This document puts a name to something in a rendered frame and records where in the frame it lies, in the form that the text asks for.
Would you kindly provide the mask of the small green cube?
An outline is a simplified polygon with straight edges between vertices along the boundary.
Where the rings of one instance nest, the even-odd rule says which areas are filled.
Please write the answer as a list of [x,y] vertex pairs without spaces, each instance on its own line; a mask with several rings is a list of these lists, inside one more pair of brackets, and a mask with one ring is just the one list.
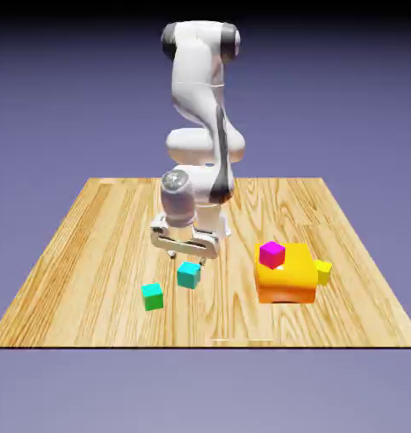
[[146,284],[141,287],[142,299],[146,311],[163,308],[163,291],[159,283]]

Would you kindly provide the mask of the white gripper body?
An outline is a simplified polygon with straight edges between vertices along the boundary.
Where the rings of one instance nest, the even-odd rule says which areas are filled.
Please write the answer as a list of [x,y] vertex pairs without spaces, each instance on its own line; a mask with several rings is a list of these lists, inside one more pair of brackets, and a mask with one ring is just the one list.
[[155,217],[150,229],[151,243],[158,249],[195,255],[206,259],[216,259],[219,256],[220,242],[215,233],[201,231],[192,226],[191,238],[189,240],[182,241],[175,239],[170,236],[165,213],[160,213]]

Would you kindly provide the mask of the small teal cube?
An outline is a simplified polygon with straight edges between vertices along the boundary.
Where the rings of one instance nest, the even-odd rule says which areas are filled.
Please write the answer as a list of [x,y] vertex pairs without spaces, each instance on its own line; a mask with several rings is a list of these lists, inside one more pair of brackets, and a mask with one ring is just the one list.
[[180,287],[195,289],[200,282],[201,265],[185,261],[177,270],[177,283]]

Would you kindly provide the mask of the small yellow cube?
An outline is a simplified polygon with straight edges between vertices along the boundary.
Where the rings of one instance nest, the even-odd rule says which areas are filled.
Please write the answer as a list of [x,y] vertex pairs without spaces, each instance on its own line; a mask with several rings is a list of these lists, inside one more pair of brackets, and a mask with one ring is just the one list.
[[317,284],[326,286],[330,278],[332,263],[323,260],[314,260],[314,264],[317,270]]

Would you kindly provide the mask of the large orange box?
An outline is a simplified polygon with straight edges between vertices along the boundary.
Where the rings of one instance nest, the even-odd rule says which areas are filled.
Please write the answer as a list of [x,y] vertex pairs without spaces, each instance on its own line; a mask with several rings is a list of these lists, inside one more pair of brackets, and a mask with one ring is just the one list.
[[315,302],[318,272],[307,244],[284,244],[285,261],[271,269],[260,263],[261,244],[255,244],[254,276],[262,304]]

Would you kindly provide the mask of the small magenta cube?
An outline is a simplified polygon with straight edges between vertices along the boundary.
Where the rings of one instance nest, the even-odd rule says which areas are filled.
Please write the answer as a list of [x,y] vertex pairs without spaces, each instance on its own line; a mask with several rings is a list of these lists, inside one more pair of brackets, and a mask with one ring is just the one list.
[[269,241],[260,246],[259,262],[270,269],[282,266],[285,261],[286,249],[282,244]]

